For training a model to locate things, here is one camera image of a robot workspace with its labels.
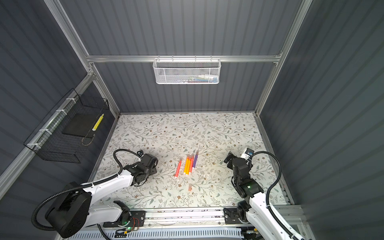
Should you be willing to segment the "pink marker pen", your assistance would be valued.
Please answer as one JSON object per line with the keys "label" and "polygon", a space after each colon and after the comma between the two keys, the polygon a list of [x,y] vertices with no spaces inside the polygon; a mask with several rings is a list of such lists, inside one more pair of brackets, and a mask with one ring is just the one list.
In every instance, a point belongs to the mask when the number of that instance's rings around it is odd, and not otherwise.
{"label": "pink marker pen", "polygon": [[195,155],[190,155],[190,166],[189,166],[189,174],[192,173],[192,170],[193,170],[193,166],[194,166],[194,159],[195,159]]}
{"label": "pink marker pen", "polygon": [[181,168],[181,165],[182,165],[182,161],[183,159],[180,158],[179,162],[178,162],[178,165],[177,165],[177,169],[176,169],[176,172],[175,172],[175,178],[177,179],[178,176],[179,176],[179,173],[180,173],[180,168]]}

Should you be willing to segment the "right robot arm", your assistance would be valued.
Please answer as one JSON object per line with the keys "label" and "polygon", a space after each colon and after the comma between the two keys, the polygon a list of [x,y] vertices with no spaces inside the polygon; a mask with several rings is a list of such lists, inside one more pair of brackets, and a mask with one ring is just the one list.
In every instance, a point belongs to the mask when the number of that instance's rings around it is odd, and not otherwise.
{"label": "right robot arm", "polygon": [[[251,177],[254,156],[264,154],[272,157],[278,165],[277,179],[267,191]],[[259,232],[257,239],[264,240],[303,240],[299,234],[270,203],[272,189],[279,183],[282,172],[278,158],[267,151],[254,152],[246,148],[240,157],[229,152],[224,163],[233,171],[231,183],[243,200],[237,205],[236,217],[240,222],[252,224]]]}

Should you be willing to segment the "orange marker pen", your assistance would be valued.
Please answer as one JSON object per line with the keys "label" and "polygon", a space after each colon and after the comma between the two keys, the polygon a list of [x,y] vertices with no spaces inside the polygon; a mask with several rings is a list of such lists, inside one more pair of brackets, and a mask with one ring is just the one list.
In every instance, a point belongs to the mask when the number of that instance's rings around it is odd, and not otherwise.
{"label": "orange marker pen", "polygon": [[186,175],[189,175],[190,168],[191,168],[191,157],[188,156],[188,159],[187,159],[187,162],[186,162],[186,171],[185,171]]}
{"label": "orange marker pen", "polygon": [[187,155],[186,161],[185,161],[185,167],[184,167],[184,174],[185,175],[188,173],[188,163],[189,163],[189,155]]}

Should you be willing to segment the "purple marker pen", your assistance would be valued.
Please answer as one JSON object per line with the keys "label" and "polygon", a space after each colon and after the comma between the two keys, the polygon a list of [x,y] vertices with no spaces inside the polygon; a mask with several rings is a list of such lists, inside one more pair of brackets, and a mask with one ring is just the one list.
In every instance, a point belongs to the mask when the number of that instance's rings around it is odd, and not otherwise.
{"label": "purple marker pen", "polygon": [[196,168],[197,160],[198,160],[199,150],[195,152],[194,161],[193,161],[193,169]]}

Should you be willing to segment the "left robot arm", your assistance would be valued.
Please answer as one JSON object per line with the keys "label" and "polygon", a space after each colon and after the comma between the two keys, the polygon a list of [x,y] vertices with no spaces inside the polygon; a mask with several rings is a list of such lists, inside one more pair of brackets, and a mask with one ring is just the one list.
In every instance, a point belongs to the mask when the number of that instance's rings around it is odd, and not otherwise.
{"label": "left robot arm", "polygon": [[114,223],[124,228],[137,226],[130,208],[122,201],[100,205],[99,201],[127,187],[138,187],[157,172],[158,159],[144,154],[140,161],[122,168],[120,173],[87,184],[72,182],[65,193],[54,198],[45,219],[62,238],[69,238],[83,228]]}

